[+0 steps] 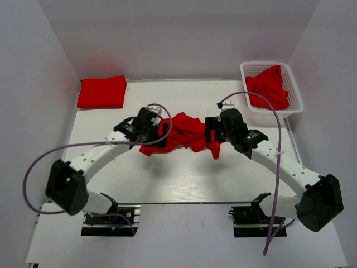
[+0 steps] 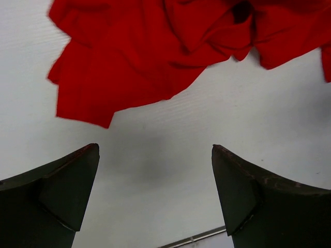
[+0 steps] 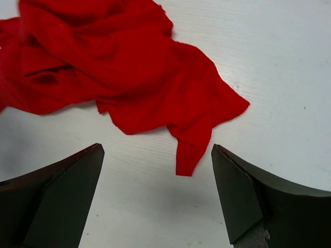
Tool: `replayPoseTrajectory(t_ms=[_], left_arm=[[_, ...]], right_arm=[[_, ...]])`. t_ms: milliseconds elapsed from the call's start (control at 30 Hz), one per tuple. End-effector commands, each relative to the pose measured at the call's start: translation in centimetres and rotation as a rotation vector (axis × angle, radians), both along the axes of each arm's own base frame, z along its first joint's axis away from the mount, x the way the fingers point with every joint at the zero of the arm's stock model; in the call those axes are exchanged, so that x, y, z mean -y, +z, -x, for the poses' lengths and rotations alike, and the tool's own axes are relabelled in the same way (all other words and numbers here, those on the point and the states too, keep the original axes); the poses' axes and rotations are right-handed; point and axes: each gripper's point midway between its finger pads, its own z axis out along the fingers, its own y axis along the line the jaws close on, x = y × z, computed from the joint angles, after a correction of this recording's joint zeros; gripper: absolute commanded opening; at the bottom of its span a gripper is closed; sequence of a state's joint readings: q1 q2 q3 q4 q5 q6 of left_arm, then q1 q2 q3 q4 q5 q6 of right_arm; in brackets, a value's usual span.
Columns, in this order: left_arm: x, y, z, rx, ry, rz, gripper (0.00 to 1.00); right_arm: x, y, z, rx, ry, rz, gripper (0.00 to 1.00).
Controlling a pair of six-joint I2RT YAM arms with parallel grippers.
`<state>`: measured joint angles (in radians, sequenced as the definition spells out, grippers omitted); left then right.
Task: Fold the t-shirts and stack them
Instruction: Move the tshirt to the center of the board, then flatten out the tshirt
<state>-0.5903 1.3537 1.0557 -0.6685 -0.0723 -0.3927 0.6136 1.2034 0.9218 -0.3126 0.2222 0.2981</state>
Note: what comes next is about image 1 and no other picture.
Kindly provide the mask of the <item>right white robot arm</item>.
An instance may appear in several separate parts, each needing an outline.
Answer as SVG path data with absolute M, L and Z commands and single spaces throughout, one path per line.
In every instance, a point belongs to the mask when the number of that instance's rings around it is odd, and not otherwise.
M 263 223 L 275 215 L 298 220 L 310 231 L 318 232 L 343 211 L 340 184 L 335 176 L 322 176 L 279 154 L 265 134 L 248 129 L 237 109 L 223 109 L 219 116 L 207 117 L 205 124 L 207 142 L 230 143 L 237 152 L 278 175 L 295 193 L 293 197 L 260 194 L 241 211 L 243 224 Z

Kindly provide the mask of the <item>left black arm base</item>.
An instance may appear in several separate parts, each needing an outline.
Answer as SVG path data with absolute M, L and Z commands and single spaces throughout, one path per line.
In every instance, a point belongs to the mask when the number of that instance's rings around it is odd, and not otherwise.
M 97 217 L 84 214 L 83 237 L 134 237 L 139 227 L 140 205 L 120 204 L 110 211 L 113 216 Z

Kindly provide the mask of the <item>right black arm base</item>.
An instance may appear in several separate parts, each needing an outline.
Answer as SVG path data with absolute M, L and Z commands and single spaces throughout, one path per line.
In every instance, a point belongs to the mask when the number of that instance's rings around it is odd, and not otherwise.
M 260 203 L 271 193 L 262 193 L 248 204 L 231 207 L 228 215 L 233 221 L 235 238 L 263 238 L 268 235 L 270 217 L 260 208 Z

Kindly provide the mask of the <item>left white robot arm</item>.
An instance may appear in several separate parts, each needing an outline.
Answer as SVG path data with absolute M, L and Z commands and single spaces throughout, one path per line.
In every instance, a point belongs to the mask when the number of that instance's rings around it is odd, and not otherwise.
M 164 110 L 164 106 L 156 103 L 142 107 L 137 116 L 116 125 L 103 141 L 89 143 L 88 151 L 67 162 L 55 161 L 46 196 L 71 216 L 84 212 L 107 223 L 115 221 L 118 203 L 104 193 L 88 191 L 86 186 L 102 168 L 135 146 L 165 147 L 172 122 L 164 124 L 163 133 L 158 133 Z

